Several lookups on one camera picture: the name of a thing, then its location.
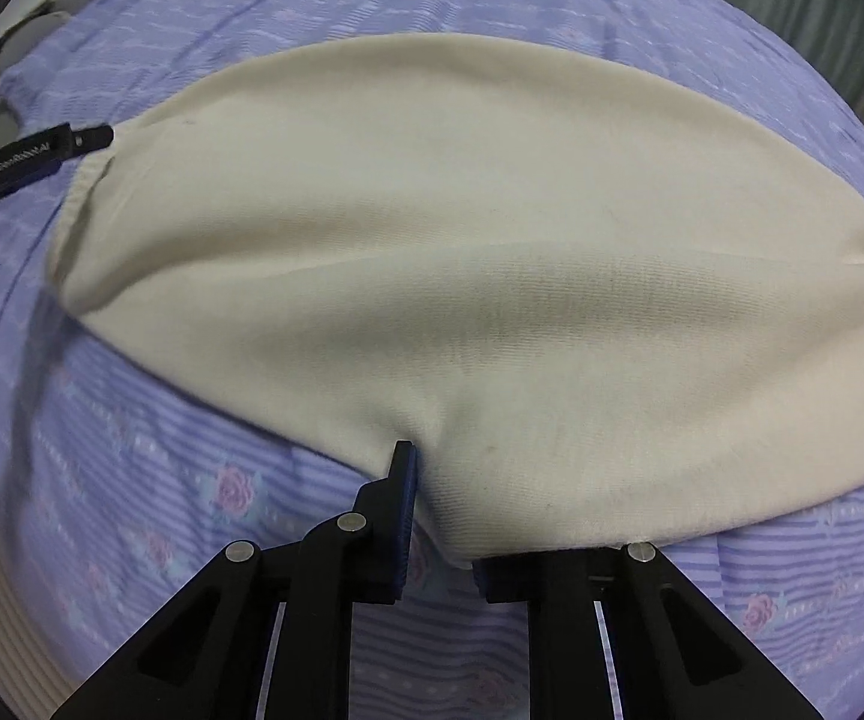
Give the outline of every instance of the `mattress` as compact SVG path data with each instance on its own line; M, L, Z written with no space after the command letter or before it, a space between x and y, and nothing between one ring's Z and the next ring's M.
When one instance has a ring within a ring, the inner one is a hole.
M770 127L864 196L862 124L719 0L92 0L3 73L0 97L23 132L115 124L248 57L400 31L515 38L658 74ZM0 559L78 682L226 543L295 541L364 479L170 389L61 312L43 260L74 169L0 206ZM824 717L861 714L864 488L665 552ZM353 627L356 720L527 705L524 609L486 605L421 532L403 601L357 608Z

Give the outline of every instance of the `white object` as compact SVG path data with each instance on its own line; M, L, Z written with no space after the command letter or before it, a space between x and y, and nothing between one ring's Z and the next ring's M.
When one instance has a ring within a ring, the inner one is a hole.
M577 53L409 34L220 71L83 161L49 274L239 418L373 477L416 442L454 560L661 545L864 485L864 199Z

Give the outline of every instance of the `silver screw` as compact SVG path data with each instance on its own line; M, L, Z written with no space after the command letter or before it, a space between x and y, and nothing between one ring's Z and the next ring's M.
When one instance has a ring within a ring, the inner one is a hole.
M362 514L359 512L346 512L336 520L336 524L339 526L340 531L345 531L346 533L355 533L356 531L361 531L365 526L368 520L365 517L362 517Z
M637 541L635 544L629 544L626 549L629 551L629 557L639 562L649 562L656 557L656 548L648 541Z
M234 541L226 547L226 557L232 562L246 562L256 553L256 548L248 541Z

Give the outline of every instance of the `bed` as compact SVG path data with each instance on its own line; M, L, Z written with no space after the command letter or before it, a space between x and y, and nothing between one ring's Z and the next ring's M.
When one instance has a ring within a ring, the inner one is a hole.
M0 80L23 133L122 122L290 47L459 31L670 79L770 127L864 196L862 124L793 50L719 0L82 0L68 10ZM173 391L61 312L43 258L73 170L0 208L0 557L79 682L229 541L294 541L347 509L366 480ZM412 549L403 602L357 610L350 716L518 712L524 610L487 607L469 572L421 533ZM665 552L825 717L861 714L864 488Z

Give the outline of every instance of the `beige garment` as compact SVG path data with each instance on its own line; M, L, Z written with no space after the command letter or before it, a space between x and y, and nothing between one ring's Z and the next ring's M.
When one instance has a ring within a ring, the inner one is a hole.
M676 84L467 35L253 59L116 129L61 302L373 477L455 560L657 543L864 485L864 199Z

